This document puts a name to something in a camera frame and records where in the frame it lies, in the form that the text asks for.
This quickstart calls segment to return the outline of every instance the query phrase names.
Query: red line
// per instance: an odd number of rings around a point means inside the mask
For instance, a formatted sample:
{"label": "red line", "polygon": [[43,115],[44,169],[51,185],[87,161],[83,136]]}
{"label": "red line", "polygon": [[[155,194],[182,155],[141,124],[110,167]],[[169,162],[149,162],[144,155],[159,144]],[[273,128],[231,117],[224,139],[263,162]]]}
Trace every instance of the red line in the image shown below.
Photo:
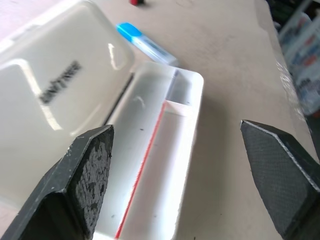
{"label": "red line", "polygon": [[121,223],[120,223],[120,225],[119,225],[119,227],[118,227],[118,230],[116,231],[116,234],[115,234],[115,237],[114,237],[115,239],[119,239],[119,237],[120,237],[122,228],[123,228],[123,226],[124,226],[126,217],[127,217],[127,215],[128,215],[129,208],[130,208],[130,206],[131,206],[131,203],[132,203],[132,200],[133,200],[133,198],[134,198],[134,195],[135,195],[135,192],[136,192],[136,189],[137,189],[139,180],[140,180],[140,178],[141,178],[142,171],[143,171],[144,166],[145,166],[145,163],[146,163],[146,161],[147,161],[147,158],[148,158],[150,149],[151,149],[151,147],[152,147],[152,144],[153,144],[153,142],[154,142],[154,140],[155,140],[155,138],[156,138],[156,134],[157,134],[157,131],[158,131],[158,128],[159,128],[159,125],[160,125],[160,121],[161,121],[161,119],[162,119],[162,116],[163,116],[163,114],[164,114],[165,107],[166,107],[166,102],[164,102],[164,103],[162,104],[161,112],[160,112],[159,117],[158,117],[158,119],[157,119],[157,121],[156,121],[156,124],[155,124],[155,127],[154,127],[154,129],[153,129],[153,133],[152,133],[151,139],[150,139],[150,141],[149,141],[148,147],[147,147],[146,152],[145,152],[145,154],[144,154],[144,158],[143,158],[142,164],[141,164],[141,166],[140,166],[138,175],[137,175],[136,180],[135,180],[135,183],[134,183],[134,185],[133,185],[133,190],[132,190],[132,193],[131,193],[131,196],[130,196],[129,203],[128,203],[128,205],[126,206],[126,209],[125,209],[125,212],[124,212],[122,221],[121,221]]}

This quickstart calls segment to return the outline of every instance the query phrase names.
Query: textured black surface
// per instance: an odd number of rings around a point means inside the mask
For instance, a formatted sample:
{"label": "textured black surface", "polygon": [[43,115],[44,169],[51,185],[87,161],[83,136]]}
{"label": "textured black surface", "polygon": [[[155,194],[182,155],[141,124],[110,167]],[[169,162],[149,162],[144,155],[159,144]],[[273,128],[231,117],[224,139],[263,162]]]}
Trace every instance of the textured black surface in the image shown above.
{"label": "textured black surface", "polygon": [[78,136],[41,179],[2,240],[91,240],[107,189],[112,125]]}
{"label": "textured black surface", "polygon": [[276,230],[284,239],[320,239],[314,214],[319,165],[286,132],[252,121],[243,121],[241,131],[254,183]]}

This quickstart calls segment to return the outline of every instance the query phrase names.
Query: case lid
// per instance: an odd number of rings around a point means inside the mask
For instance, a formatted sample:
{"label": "case lid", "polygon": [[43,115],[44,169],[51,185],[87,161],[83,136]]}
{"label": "case lid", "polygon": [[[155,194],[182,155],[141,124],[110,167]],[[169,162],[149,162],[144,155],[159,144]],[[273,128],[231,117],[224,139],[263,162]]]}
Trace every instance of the case lid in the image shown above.
{"label": "case lid", "polygon": [[133,62],[90,1],[58,4],[0,43],[1,195],[21,206],[76,136],[104,124]]}

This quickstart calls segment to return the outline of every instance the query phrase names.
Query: plastic case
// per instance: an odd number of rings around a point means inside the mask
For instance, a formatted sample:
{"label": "plastic case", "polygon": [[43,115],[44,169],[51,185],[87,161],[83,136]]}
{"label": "plastic case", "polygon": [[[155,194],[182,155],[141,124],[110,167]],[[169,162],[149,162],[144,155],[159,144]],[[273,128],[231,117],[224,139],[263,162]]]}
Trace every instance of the plastic case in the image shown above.
{"label": "plastic case", "polygon": [[0,49],[0,229],[76,136],[112,124],[108,186],[93,239],[172,239],[202,76],[144,62],[130,80],[133,52],[90,1],[56,5]]}

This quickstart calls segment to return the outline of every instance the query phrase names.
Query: blue cap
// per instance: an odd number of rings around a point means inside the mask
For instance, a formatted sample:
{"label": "blue cap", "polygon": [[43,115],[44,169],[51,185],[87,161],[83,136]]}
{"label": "blue cap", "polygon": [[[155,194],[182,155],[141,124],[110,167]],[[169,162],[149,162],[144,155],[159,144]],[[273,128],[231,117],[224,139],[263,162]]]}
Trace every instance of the blue cap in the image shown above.
{"label": "blue cap", "polygon": [[140,37],[142,35],[142,32],[129,22],[119,23],[116,26],[116,30],[131,43],[133,37]]}

